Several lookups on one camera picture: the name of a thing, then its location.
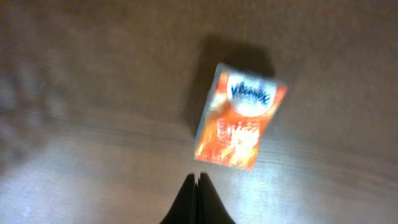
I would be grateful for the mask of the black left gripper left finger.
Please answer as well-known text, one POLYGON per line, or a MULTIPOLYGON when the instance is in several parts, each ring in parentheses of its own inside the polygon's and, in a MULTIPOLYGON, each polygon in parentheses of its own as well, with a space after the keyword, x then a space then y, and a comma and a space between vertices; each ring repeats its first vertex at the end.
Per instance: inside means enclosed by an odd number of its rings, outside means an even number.
POLYGON ((195 174, 188 174, 160 224, 194 224, 196 222, 195 174))

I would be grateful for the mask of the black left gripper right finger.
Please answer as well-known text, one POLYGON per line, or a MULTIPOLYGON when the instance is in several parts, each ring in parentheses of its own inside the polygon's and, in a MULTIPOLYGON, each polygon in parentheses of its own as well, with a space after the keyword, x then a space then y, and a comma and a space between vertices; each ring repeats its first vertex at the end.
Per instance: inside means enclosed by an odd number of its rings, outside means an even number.
POLYGON ((196 221, 198 224, 235 224, 206 172, 200 174, 197 183, 196 221))

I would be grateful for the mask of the small orange box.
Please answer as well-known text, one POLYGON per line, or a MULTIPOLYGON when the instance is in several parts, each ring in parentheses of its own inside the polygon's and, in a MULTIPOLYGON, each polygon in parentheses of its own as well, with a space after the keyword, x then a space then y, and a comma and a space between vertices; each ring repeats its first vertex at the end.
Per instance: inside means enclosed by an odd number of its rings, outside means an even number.
POLYGON ((251 170, 287 85, 219 63, 195 138, 195 159, 251 170))

